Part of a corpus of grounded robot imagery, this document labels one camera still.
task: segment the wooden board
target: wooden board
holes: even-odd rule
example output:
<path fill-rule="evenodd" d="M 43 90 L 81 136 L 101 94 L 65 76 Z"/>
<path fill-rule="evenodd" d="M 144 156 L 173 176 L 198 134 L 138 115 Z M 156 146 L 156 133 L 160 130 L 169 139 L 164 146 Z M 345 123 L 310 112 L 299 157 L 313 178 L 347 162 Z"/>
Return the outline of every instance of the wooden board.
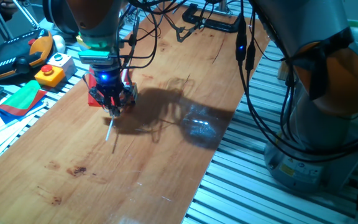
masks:
<path fill-rule="evenodd" d="M 171 15 L 177 26 L 183 11 Z M 180 44 L 165 20 L 161 31 L 154 62 L 133 74 L 138 104 L 107 142 L 108 114 L 79 82 L 1 156 L 0 223 L 181 222 L 244 91 L 236 34 L 204 29 Z"/>

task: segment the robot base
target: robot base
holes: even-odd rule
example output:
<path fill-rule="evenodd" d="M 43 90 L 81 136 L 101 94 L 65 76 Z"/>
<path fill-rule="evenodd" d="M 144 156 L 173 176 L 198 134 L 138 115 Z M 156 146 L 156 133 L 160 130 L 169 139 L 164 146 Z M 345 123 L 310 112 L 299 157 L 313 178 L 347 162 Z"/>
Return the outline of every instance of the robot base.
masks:
<path fill-rule="evenodd" d="M 280 143 L 278 145 L 283 150 L 292 152 L 286 145 Z M 295 155 L 302 159 L 317 159 L 300 153 Z M 284 186 L 299 192 L 319 190 L 337 192 L 347 183 L 349 176 L 358 165 L 358 152 L 331 162 L 306 163 L 284 155 L 270 143 L 266 145 L 264 156 L 271 175 Z"/>

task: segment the green cloth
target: green cloth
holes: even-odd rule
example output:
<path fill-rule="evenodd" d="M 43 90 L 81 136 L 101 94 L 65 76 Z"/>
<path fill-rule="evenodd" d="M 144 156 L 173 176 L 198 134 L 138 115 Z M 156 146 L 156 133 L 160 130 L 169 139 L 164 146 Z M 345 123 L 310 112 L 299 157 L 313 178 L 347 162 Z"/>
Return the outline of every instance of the green cloth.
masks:
<path fill-rule="evenodd" d="M 37 81 L 31 80 L 19 91 L 9 97 L 3 104 L 20 110 L 26 110 L 34 101 L 41 86 Z"/>

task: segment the end effector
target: end effector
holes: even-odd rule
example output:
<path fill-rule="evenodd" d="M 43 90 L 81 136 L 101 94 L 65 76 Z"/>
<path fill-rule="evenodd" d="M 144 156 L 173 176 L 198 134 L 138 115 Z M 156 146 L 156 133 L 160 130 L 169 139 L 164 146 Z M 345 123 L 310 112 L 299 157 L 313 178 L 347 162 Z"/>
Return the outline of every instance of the end effector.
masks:
<path fill-rule="evenodd" d="M 124 86 L 119 61 L 120 26 L 119 13 L 127 4 L 123 0 L 67 0 L 80 35 L 89 50 L 80 52 L 81 62 L 90 64 L 94 71 L 96 87 L 89 90 L 91 96 L 111 116 L 119 116 L 131 97 L 132 84 Z"/>

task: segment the black cable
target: black cable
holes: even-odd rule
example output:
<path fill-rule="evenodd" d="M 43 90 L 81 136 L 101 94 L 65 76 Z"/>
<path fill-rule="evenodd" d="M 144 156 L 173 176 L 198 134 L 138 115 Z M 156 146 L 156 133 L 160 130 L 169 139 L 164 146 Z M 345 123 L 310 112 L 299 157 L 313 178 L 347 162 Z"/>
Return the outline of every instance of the black cable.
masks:
<path fill-rule="evenodd" d="M 140 27 L 139 29 L 142 30 L 142 31 L 144 31 L 144 32 L 146 32 L 147 35 L 144 35 L 143 37 L 141 37 L 139 40 L 136 40 L 136 41 L 140 41 L 140 40 L 146 38 L 148 35 L 151 36 L 151 37 L 154 37 L 154 35 L 152 34 L 152 32 L 154 31 L 154 29 L 153 29 L 152 31 L 147 31 L 147 30 L 145 30 L 145 29 L 143 29 L 143 28 L 141 28 L 141 27 Z M 158 31 L 159 31 L 159 33 L 158 33 L 158 36 L 157 36 L 157 37 L 160 37 L 160 36 L 161 36 L 161 28 L 158 27 Z"/>
<path fill-rule="evenodd" d="M 128 9 L 125 10 L 124 14 L 119 18 L 118 27 L 121 27 L 122 23 L 124 22 L 124 19 L 125 19 L 125 17 L 127 16 L 128 12 L 129 12 Z M 117 29 L 117 32 L 116 32 L 116 47 L 115 47 L 115 51 L 117 53 L 117 61 L 118 61 L 118 64 L 119 64 L 119 68 L 120 68 L 120 70 L 122 70 L 121 58 L 119 56 L 119 30 L 120 29 Z"/>
<path fill-rule="evenodd" d="M 341 118 L 341 119 L 344 119 L 344 120 L 348 120 L 348 121 L 352 121 L 352 120 L 355 120 L 355 119 L 358 118 L 358 114 L 357 114 L 355 117 L 353 117 L 353 118 L 344 118 L 344 117 L 341 117 L 341 116 L 338 116 L 338 118 Z"/>
<path fill-rule="evenodd" d="M 295 141 L 295 138 L 292 135 L 292 131 L 291 131 L 291 125 L 290 125 L 290 118 L 291 118 L 291 112 L 292 112 L 292 103 L 293 103 L 293 96 L 294 96 L 294 92 L 295 92 L 295 81 L 294 81 L 294 76 L 293 76 L 293 67 L 292 65 L 288 65 L 289 68 L 289 80 L 290 80 L 290 84 L 289 87 L 291 88 L 291 94 L 290 94 L 290 98 L 288 100 L 288 111 L 287 111 L 287 131 L 288 134 L 290 135 L 290 138 L 292 139 L 292 141 Z"/>
<path fill-rule="evenodd" d="M 150 18 L 149 18 L 148 15 L 146 14 L 146 12 L 143 11 L 143 13 L 144 13 L 144 15 L 146 16 L 146 18 L 153 24 L 153 22 L 150 20 Z M 163 19 L 163 16 L 161 16 L 160 22 L 158 22 L 158 25 L 157 25 L 157 28 L 160 30 L 160 34 L 161 34 L 160 24 L 161 24 L 161 22 L 162 22 L 162 19 Z M 143 37 L 137 39 L 136 41 L 141 41 L 141 40 L 143 40 L 143 39 L 146 38 L 148 35 L 150 35 L 150 34 L 154 31 L 154 29 L 152 29 L 152 30 L 150 30 L 150 31 L 148 31 L 148 32 L 147 32 L 146 30 L 144 30 L 144 31 L 146 31 L 146 34 L 145 34 Z"/>
<path fill-rule="evenodd" d="M 247 89 L 247 86 L 249 86 L 249 77 L 250 77 L 250 72 L 247 71 L 247 84 L 244 83 L 244 73 L 242 71 L 242 67 L 239 66 L 239 70 L 240 70 L 240 76 L 241 76 L 241 80 L 242 80 L 242 85 L 245 88 L 245 90 Z M 320 163 L 320 162 L 328 162 L 328 161 L 333 161 L 336 159 L 340 159 L 344 156 L 347 156 L 349 154 L 352 154 L 354 152 L 349 151 L 349 152 L 344 152 L 343 154 L 340 154 L 336 157 L 330 157 L 327 159 L 320 159 L 320 160 L 308 160 L 308 159 L 302 159 L 296 156 L 293 156 L 289 153 L 287 153 L 285 150 L 283 150 L 273 139 L 270 138 L 270 136 L 265 132 L 265 130 L 260 126 L 259 122 L 257 122 L 257 118 L 255 117 L 254 114 L 254 109 L 252 109 L 251 103 L 250 103 L 250 97 L 249 97 L 249 91 L 246 90 L 246 97 L 247 97 L 247 104 L 248 104 L 248 109 L 250 111 L 250 114 L 252 116 L 252 118 L 254 119 L 256 125 L 258 126 L 258 128 L 260 129 L 260 131 L 262 132 L 262 134 L 267 138 L 267 140 L 273 144 L 274 147 L 276 147 L 280 152 L 282 152 L 284 155 L 291 157 L 292 159 L 298 160 L 300 162 L 309 162 L 309 163 Z"/>
<path fill-rule="evenodd" d="M 229 2 L 226 3 L 226 5 L 234 3 L 234 2 L 240 2 L 240 1 L 238 1 L 238 0 L 229 1 Z"/>
<path fill-rule="evenodd" d="M 161 12 L 157 12 L 157 11 L 153 11 L 150 6 L 146 6 L 144 3 L 139 2 L 138 0 L 129 0 L 129 3 L 135 7 L 138 7 L 140 9 L 143 9 L 144 11 L 154 14 L 154 15 L 162 15 L 162 14 L 167 14 L 168 12 L 172 12 L 175 9 L 179 8 L 180 6 L 182 6 L 184 3 L 186 3 L 187 0 L 183 0 L 182 2 L 178 3 L 176 6 L 173 6 L 173 4 L 176 3 L 176 0 L 173 0 L 166 9 L 164 9 Z"/>
<path fill-rule="evenodd" d="M 147 67 L 147 66 L 149 66 L 152 62 L 153 62 L 153 60 L 154 60 L 154 57 L 155 57 L 155 53 L 156 53 L 156 51 L 157 51 L 157 41 L 158 41 L 158 33 L 157 33 L 157 21 L 156 21 L 156 19 L 155 19 L 155 16 L 154 16 L 154 14 L 150 14 L 151 16 L 152 16 L 152 18 L 153 18 L 153 24 L 154 24 L 154 32 L 155 32 L 155 37 L 154 37 L 154 48 L 153 48 L 153 51 L 152 51 L 152 53 L 151 53 L 151 59 L 149 60 L 149 62 L 147 62 L 145 65 L 143 65 L 143 66 L 128 66 L 128 67 L 124 67 L 124 69 L 133 69 L 133 68 L 145 68 L 145 67 Z"/>
<path fill-rule="evenodd" d="M 244 27 L 246 26 L 244 20 L 244 16 L 242 17 L 243 19 L 240 21 L 241 26 L 239 26 L 239 33 L 237 35 L 237 40 L 236 40 L 236 59 L 239 62 L 239 67 L 242 67 L 242 61 L 244 60 L 244 55 L 245 52 L 241 51 L 239 49 L 243 48 L 243 44 L 244 41 L 246 40 L 246 36 L 245 35 L 241 35 L 240 31 L 244 30 Z M 246 61 L 246 70 L 247 70 L 247 74 L 250 74 L 250 71 L 252 69 L 254 69 L 254 59 L 255 59 L 255 47 L 254 47 L 254 42 L 251 41 L 250 43 L 250 47 L 248 48 L 248 54 L 247 54 L 247 61 Z M 244 86 L 244 90 L 247 94 L 249 94 L 249 91 L 247 89 L 247 86 L 244 83 L 244 78 L 242 77 L 242 81 L 243 81 L 243 86 Z M 326 149 L 325 151 L 311 151 L 311 150 L 304 150 L 304 149 L 299 149 L 291 144 L 289 144 L 288 142 L 286 142 L 285 140 L 283 140 L 282 138 L 280 138 L 279 136 L 277 136 L 277 134 L 272 131 L 263 121 L 263 119 L 258 115 L 258 113 L 256 112 L 255 108 L 253 107 L 252 103 L 250 102 L 249 96 L 247 97 L 248 100 L 248 105 L 249 105 L 249 109 L 250 109 L 250 113 L 252 113 L 252 117 L 254 118 L 255 123 L 257 123 L 258 127 L 261 129 L 261 131 L 265 134 L 264 129 L 262 129 L 262 127 L 260 126 L 259 122 L 263 125 L 263 127 L 269 131 L 269 133 L 271 135 L 273 135 L 275 137 L 276 140 L 284 143 L 286 146 L 290 147 L 291 149 L 293 149 L 294 151 L 298 151 L 300 153 L 303 154 L 308 154 L 311 156 L 335 156 L 338 154 L 341 154 L 341 156 L 345 156 L 348 154 L 351 154 L 353 152 L 358 151 L 358 139 L 351 141 L 341 147 L 335 147 L 332 149 Z"/>
<path fill-rule="evenodd" d="M 254 35 L 254 32 L 251 30 L 251 27 L 249 27 L 249 32 L 251 33 L 251 35 Z M 262 53 L 262 55 L 263 55 L 267 60 L 270 60 L 270 61 L 272 61 L 272 62 L 282 62 L 282 61 L 285 60 L 285 58 L 281 58 L 281 59 L 279 59 L 279 60 L 271 59 L 270 57 L 268 57 L 268 56 L 265 55 L 265 52 L 262 50 L 262 48 L 260 48 L 260 46 L 259 46 L 258 42 L 256 41 L 256 39 L 255 39 L 255 43 L 256 43 L 256 46 L 258 47 L 260 53 Z"/>
<path fill-rule="evenodd" d="M 208 20 L 208 19 L 212 16 L 212 13 L 214 13 L 214 8 L 215 8 L 215 4 L 212 4 L 211 13 L 209 13 L 209 16 L 208 16 L 208 18 L 206 18 L 206 20 Z"/>

